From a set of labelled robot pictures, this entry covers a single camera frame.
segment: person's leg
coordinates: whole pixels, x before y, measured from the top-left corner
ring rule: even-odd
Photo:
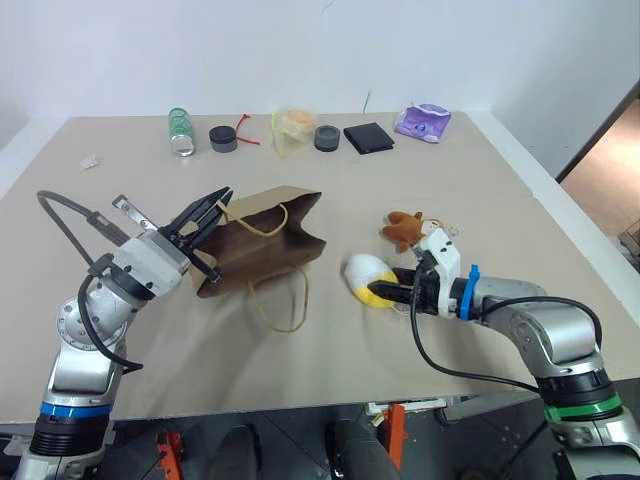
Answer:
[[[343,420],[334,424],[328,432],[327,443],[332,470],[339,471],[345,480],[400,479],[382,444],[355,422]]]
[[[209,480],[257,480],[259,470],[257,438],[247,426],[231,430],[216,450]]]

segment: robotic arm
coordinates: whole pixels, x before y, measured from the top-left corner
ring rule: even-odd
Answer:
[[[142,368],[126,360],[125,337],[136,314],[155,297],[175,289],[190,264],[212,282],[220,280],[194,253],[216,228],[232,191],[227,187],[187,207],[174,221],[156,227],[126,197],[113,205],[143,228],[129,238],[98,212],[51,192],[39,192],[43,207],[90,263],[77,297],[56,315],[60,351],[44,392],[31,445],[17,480],[88,478],[104,456],[103,439],[120,378]],[[49,205],[57,201],[87,218],[119,248],[93,262]]]
[[[482,277],[476,265],[469,278],[460,277],[460,254],[442,228],[430,232],[414,251],[419,259],[415,271],[393,270],[400,284],[376,281],[368,287],[380,297],[411,305],[414,339],[432,367],[540,393],[546,420],[564,447],[554,457],[561,478],[640,474],[640,433],[604,369],[602,330],[591,309],[546,296],[532,283]],[[538,386],[437,365],[422,347],[417,312],[458,317],[505,335]]]

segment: stuffed toy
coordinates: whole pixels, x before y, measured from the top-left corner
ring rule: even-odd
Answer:
[[[422,212],[415,215],[409,215],[404,212],[391,212],[389,214],[389,222],[382,229],[389,240],[396,244],[399,252],[404,252],[409,247],[416,245],[425,235],[422,233]]]

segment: red string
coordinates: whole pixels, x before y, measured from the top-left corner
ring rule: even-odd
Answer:
[[[242,137],[238,136],[238,129],[240,128],[240,125],[242,125],[242,122],[244,122],[247,118],[251,118],[251,115],[247,115],[246,113],[243,113],[242,114],[242,118],[240,119],[240,121],[236,125],[236,138],[238,140],[240,140],[241,142],[251,143],[253,145],[260,145],[260,142],[257,142],[255,140],[247,140],[246,138],[242,138]]]

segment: purple package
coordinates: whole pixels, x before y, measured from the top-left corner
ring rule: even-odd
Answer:
[[[401,112],[396,119],[395,130],[425,142],[438,143],[449,120],[451,113],[448,110],[438,105],[423,103]]]

